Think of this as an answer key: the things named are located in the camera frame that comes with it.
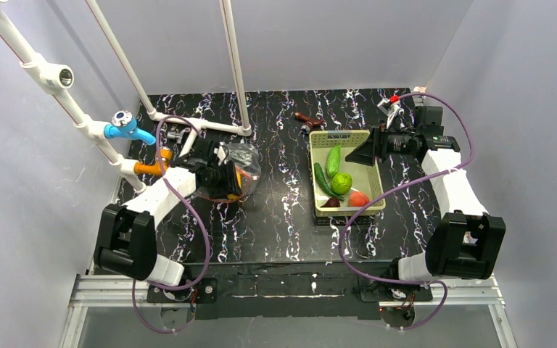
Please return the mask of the green fake cucumber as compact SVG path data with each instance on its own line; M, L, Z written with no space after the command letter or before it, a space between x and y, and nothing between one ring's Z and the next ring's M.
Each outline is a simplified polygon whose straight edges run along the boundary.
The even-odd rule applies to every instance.
M326 175L333 178L338 172L341 161L341 145L333 146L328 153L326 159Z

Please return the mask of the red fake tomato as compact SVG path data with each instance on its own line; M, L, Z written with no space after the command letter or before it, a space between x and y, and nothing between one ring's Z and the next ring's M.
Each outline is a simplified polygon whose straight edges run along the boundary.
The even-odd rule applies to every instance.
M362 191L354 191L349 195L349 207L364 207L370 202L370 198Z

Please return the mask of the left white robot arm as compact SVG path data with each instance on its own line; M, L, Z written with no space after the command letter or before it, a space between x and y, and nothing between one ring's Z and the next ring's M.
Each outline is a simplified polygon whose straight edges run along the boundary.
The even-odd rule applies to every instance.
M107 205L96 239L95 266L171 291L199 283L202 274L185 281L185 267L158 254L155 231L179 204L200 222L199 213L187 201L200 190L217 200L242 195L242 177L231 150L233 147L223 142L200 138L174 166L160 165L161 177L137 197L122 205Z

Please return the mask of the dark green fake chili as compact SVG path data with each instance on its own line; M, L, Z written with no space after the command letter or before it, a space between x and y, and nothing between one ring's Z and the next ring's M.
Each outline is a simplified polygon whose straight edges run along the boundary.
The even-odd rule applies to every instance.
M320 187L320 189L327 194L328 196L330 196L331 198L336 198L339 201L343 201L344 198L335 193L330 186L328 185L328 183L326 182L325 176L323 174L323 169L321 168L321 165L318 162L315 162L313 164L313 175L315 178L315 182L316 184Z

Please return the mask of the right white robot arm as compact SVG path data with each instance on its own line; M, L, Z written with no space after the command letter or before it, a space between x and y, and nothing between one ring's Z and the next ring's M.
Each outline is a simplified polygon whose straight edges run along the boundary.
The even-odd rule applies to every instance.
M443 133L442 113L441 107L417 107L412 130L390 131L380 125L345 158L367 166L391 154L416 158L440 206L442 219L426 249L394 260L384 274L391 283L488 279L506 233L504 220L490 215L474 194L461 167L458 142Z

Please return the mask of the clear zip top bag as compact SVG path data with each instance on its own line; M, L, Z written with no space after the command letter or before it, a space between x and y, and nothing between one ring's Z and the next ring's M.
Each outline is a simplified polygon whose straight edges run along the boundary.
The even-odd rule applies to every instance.
M226 147L229 151L229 155L227 156L227 158L234 162L234 164L236 165L236 169L238 170L238 173L241 175L243 194L240 200L237 200L237 201L241 201L246 199L255 191L257 184L260 180L262 170L260 165L259 154L257 149L250 144L232 143L232 144L226 144ZM232 203L237 201L212 201L212 202Z

